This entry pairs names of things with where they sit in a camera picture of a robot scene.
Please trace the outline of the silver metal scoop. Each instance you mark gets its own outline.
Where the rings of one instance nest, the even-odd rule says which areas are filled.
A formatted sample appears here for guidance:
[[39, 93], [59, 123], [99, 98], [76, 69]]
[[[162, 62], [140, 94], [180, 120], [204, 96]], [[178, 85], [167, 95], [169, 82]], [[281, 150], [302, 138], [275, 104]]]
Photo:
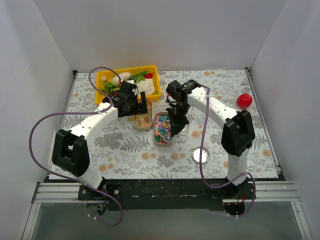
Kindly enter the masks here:
[[173, 138], [171, 137], [170, 134], [161, 135], [161, 138], [166, 144], [171, 144], [173, 141]]

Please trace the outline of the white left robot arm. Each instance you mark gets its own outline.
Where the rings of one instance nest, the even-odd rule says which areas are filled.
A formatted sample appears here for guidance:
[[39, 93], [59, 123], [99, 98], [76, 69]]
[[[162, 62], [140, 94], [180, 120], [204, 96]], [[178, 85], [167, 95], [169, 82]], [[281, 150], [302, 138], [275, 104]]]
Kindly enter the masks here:
[[137, 85], [123, 82], [115, 95], [108, 95], [94, 114], [69, 130], [61, 129], [55, 135], [52, 163], [90, 186], [89, 194], [95, 200], [106, 196], [103, 177], [91, 166], [88, 143], [109, 123], [128, 116], [148, 113], [146, 93]]

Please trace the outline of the clear glass jar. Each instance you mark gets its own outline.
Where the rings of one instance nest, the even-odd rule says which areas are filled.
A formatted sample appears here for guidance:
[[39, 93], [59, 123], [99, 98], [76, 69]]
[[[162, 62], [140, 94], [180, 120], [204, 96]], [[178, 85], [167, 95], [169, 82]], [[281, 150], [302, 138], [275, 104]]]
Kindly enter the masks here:
[[188, 120], [188, 124], [186, 124], [184, 128], [178, 133], [179, 136], [186, 135], [190, 129], [191, 116], [187, 114], [185, 117]]

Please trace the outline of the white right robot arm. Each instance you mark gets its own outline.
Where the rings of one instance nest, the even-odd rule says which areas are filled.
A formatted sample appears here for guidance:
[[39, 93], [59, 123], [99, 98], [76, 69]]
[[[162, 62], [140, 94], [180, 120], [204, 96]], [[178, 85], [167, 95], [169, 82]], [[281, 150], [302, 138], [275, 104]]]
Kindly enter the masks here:
[[205, 185], [211, 190], [224, 189], [232, 199], [245, 192], [250, 177], [247, 173], [247, 158], [253, 140], [256, 138], [252, 116], [247, 110], [236, 110], [210, 96], [210, 88], [189, 80], [180, 84], [174, 80], [168, 84], [166, 92], [173, 102], [166, 109], [170, 122], [170, 137], [174, 138], [189, 124], [187, 113], [194, 107], [205, 113], [205, 119], [212, 119], [221, 129], [221, 145], [227, 152], [228, 171], [222, 185]]

